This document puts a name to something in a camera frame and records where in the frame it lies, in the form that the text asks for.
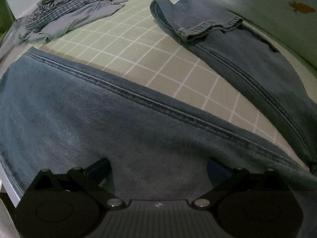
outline bed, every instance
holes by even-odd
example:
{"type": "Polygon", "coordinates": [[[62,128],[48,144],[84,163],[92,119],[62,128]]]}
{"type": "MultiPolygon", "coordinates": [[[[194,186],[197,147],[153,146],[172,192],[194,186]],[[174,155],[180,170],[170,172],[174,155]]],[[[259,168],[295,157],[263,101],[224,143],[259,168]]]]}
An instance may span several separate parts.
{"type": "MultiPolygon", "coordinates": [[[[27,44],[15,59],[34,46],[131,80],[269,140],[308,169],[257,108],[206,63],[159,28],[150,13],[151,1],[129,0],[112,16],[73,30],[48,44],[27,44]]],[[[244,24],[280,50],[297,71],[307,94],[317,102],[317,94],[314,92],[317,90],[317,79],[307,68],[283,44],[250,23],[244,24]]],[[[12,202],[17,205],[20,198],[10,185],[2,166],[0,179],[12,202]]]]}

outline metal screw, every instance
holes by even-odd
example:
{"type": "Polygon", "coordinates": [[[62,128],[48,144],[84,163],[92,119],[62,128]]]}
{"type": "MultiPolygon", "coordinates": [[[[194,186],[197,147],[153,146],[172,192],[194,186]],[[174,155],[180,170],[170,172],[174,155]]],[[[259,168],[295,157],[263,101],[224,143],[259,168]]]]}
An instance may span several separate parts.
{"type": "Polygon", "coordinates": [[[209,206],[210,202],[206,199],[197,199],[195,200],[194,204],[198,207],[206,207],[209,206]]]}
{"type": "Polygon", "coordinates": [[[114,199],[109,199],[107,201],[107,204],[109,206],[112,206],[112,207],[116,207],[116,206],[121,206],[122,205],[122,200],[121,199],[118,199],[118,198],[114,198],[114,199]]]}

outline blue jeans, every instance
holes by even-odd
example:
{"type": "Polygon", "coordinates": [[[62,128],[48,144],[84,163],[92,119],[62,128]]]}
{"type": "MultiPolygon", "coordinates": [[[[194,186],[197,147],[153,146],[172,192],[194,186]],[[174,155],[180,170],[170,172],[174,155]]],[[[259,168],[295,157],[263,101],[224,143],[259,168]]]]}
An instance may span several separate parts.
{"type": "Polygon", "coordinates": [[[126,201],[201,196],[212,188],[210,157],[252,173],[275,168],[303,208],[300,234],[316,237],[317,178],[277,146],[176,99],[35,48],[0,82],[0,153],[19,195],[42,168],[65,173],[107,157],[115,194],[126,201]]]}
{"type": "Polygon", "coordinates": [[[150,9],[167,34],[254,104],[317,174],[317,104],[278,50],[211,0],[154,0],[150,9]]]}

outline clothing pile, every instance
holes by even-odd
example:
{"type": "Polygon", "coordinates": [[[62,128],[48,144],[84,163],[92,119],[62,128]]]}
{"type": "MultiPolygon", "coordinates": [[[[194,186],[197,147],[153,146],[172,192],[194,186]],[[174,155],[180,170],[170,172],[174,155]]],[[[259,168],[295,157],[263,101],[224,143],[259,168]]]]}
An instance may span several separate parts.
{"type": "Polygon", "coordinates": [[[28,16],[18,18],[4,38],[0,58],[14,45],[48,43],[70,30],[112,15],[127,0],[41,0],[28,16]]]}

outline orange fish decal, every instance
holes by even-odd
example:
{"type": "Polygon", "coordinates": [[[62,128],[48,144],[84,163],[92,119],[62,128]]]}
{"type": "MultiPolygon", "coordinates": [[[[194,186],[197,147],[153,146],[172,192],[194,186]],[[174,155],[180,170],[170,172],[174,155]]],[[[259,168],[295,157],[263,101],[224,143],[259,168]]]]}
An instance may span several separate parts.
{"type": "Polygon", "coordinates": [[[308,5],[303,4],[303,3],[289,2],[289,5],[294,8],[294,12],[296,12],[296,13],[297,13],[297,11],[299,11],[303,14],[315,12],[314,8],[311,8],[308,5]]]}

